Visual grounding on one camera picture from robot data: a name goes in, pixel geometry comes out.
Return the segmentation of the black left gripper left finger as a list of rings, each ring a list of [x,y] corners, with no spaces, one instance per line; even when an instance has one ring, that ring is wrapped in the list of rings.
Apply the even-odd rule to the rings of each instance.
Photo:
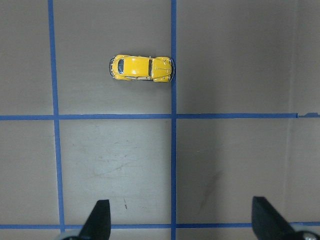
[[[110,201],[98,200],[83,225],[80,240],[108,240],[111,235]]]

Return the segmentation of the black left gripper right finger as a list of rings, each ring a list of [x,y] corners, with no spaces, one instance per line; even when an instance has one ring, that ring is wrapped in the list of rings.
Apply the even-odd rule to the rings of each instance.
[[[258,240],[288,240],[296,231],[263,196],[254,196],[251,205],[252,230]]]

